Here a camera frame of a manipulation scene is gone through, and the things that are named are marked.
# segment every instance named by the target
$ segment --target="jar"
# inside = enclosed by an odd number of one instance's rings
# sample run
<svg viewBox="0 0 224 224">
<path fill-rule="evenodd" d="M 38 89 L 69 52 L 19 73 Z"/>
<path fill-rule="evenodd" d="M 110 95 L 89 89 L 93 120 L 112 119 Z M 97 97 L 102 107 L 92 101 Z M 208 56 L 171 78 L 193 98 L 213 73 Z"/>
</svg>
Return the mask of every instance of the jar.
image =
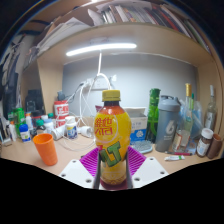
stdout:
<svg viewBox="0 0 224 224">
<path fill-rule="evenodd" d="M 198 142 L 196 149 L 197 155 L 199 157 L 204 157 L 208 151 L 208 148 L 211 144 L 213 136 L 213 131 L 209 128 L 203 128 L 201 131 L 201 138 Z"/>
<path fill-rule="evenodd" d="M 51 119 L 44 120 L 44 126 L 46 128 L 46 133 L 51 134 L 51 131 L 54 129 L 54 124 Z"/>
<path fill-rule="evenodd" d="M 35 110 L 31 113 L 33 127 L 37 127 L 37 121 L 41 119 L 41 112 L 39 110 Z"/>
<path fill-rule="evenodd" d="M 37 121 L 37 135 L 42 134 L 42 133 L 46 133 L 46 128 L 44 126 L 44 121 L 43 120 L 38 120 Z"/>
</svg>

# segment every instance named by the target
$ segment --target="green bottle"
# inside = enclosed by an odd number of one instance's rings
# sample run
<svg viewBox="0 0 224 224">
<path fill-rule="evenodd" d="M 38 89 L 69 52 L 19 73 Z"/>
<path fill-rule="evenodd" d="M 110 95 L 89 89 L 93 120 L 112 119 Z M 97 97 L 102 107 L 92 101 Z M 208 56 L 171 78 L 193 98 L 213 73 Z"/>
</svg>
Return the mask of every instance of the green bottle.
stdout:
<svg viewBox="0 0 224 224">
<path fill-rule="evenodd" d="M 156 141 L 157 126 L 159 120 L 158 104 L 160 91 L 160 89 L 151 89 L 149 92 L 150 100 L 145 140 L 151 141 L 152 143 L 155 143 Z"/>
</svg>

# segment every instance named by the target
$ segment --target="shaker bottle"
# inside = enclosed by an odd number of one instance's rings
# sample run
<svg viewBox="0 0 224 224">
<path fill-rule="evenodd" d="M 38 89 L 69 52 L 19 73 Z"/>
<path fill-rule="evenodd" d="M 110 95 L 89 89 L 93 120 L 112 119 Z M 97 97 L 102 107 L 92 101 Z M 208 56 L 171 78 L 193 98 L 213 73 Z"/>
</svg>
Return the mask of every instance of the shaker bottle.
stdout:
<svg viewBox="0 0 224 224">
<path fill-rule="evenodd" d="M 158 105 L 159 122 L 156 135 L 155 149 L 158 152 L 169 150 L 179 119 L 180 103 L 177 97 L 161 96 Z"/>
<path fill-rule="evenodd" d="M 96 145 L 101 156 L 101 185 L 107 190 L 126 186 L 125 156 L 130 144 L 131 119 L 119 105 L 119 90 L 102 92 L 103 108 L 94 120 Z"/>
<path fill-rule="evenodd" d="M 145 140 L 155 143 L 157 126 L 158 126 L 158 103 L 159 103 L 160 89 L 150 90 L 149 110 L 148 110 L 148 121 L 146 128 Z"/>
</svg>

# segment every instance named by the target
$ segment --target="cardboard box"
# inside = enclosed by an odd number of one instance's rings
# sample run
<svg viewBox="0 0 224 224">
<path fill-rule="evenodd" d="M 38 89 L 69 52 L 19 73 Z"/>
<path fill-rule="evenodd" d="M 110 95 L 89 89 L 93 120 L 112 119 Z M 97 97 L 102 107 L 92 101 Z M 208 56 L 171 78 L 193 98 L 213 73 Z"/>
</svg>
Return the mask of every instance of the cardboard box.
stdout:
<svg viewBox="0 0 224 224">
<path fill-rule="evenodd" d="M 131 144 L 136 141 L 145 140 L 147 128 L 147 116 L 144 115 L 145 108 L 124 108 L 131 118 Z"/>
</svg>

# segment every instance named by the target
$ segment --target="fluorescent light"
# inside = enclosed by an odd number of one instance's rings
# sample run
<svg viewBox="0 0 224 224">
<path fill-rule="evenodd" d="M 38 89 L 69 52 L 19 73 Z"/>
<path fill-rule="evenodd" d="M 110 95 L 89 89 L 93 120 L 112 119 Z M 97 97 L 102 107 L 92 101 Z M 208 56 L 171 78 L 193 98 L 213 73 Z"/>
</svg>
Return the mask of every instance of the fluorescent light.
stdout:
<svg viewBox="0 0 224 224">
<path fill-rule="evenodd" d="M 130 43 L 120 43 L 120 44 L 100 44 L 100 45 L 94 45 L 90 47 L 85 47 L 85 48 L 80 48 L 74 51 L 69 51 L 66 53 L 67 56 L 73 56 L 85 52 L 90 52 L 90 51 L 97 51 L 97 50 L 105 50 L 105 49 L 130 49 L 130 48 L 136 48 L 136 44 L 130 44 Z"/>
</svg>

